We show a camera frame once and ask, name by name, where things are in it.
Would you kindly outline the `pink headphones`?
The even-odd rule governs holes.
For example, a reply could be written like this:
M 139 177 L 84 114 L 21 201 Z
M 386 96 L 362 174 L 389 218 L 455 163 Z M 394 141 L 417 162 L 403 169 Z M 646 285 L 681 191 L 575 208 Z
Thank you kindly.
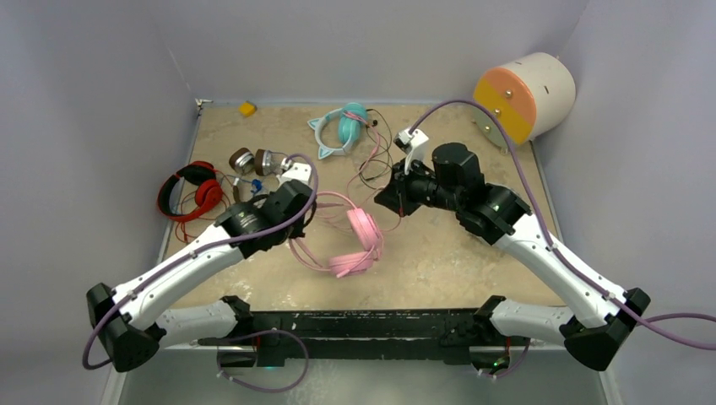
M 316 201 L 316 208 L 346 207 L 344 215 L 348 219 L 350 226 L 348 230 L 360 242 L 361 250 L 350 254 L 332 256 L 325 263 L 322 263 L 305 245 L 303 237 L 299 237 L 288 242 L 292 255 L 304 267 L 317 272 L 330 273 L 336 278 L 365 273 L 382 259 L 385 234 L 397 230 L 402 219 L 398 219 L 393 227 L 382 229 L 371 214 L 345 194 L 323 191 L 317 193 L 317 198 L 320 197 L 336 197 L 342 201 L 342 203 Z

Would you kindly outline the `brown silver headphones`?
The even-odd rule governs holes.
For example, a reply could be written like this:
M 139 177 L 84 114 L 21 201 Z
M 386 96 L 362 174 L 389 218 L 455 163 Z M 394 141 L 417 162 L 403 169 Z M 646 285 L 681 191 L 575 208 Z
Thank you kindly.
M 230 156 L 228 164 L 237 176 L 247 179 L 258 178 L 262 181 L 263 177 L 280 173 L 279 166 L 284 158 L 289 156 L 269 149 L 259 148 L 252 152 L 248 148 L 239 148 Z M 242 201 L 242 197 L 236 198 L 233 193 L 232 196 L 236 203 Z

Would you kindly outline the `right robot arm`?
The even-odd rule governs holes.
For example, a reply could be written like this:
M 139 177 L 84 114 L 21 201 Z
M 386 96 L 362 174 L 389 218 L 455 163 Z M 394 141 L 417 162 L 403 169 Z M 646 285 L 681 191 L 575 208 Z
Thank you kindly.
M 575 257 L 513 190 L 485 181 L 477 155 L 462 143 L 433 150 L 428 168 L 416 142 L 397 141 L 405 158 L 393 165 L 388 185 L 374 198 L 399 217 L 420 207 L 454 213 L 486 244 L 521 262 L 563 301 L 562 307 L 527 305 L 491 296 L 474 315 L 476 337 L 534 338 L 564 347 L 591 370 L 608 368 L 650 303 L 639 288 L 625 290 Z

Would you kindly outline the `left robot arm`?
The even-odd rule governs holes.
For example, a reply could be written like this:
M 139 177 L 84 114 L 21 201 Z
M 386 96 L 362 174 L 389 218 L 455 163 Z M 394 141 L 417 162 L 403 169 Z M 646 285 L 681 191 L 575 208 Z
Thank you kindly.
M 146 273 L 116 287 L 91 287 L 85 297 L 93 330 L 82 354 L 83 367 L 111 365 L 127 372 L 176 343 L 201 338 L 224 338 L 232 345 L 246 342 L 252 323 L 241 315 L 235 299 L 191 310 L 186 321 L 173 322 L 168 309 L 216 273 L 301 236 L 316 198 L 312 187 L 287 181 L 267 195 L 230 205 L 193 242 Z

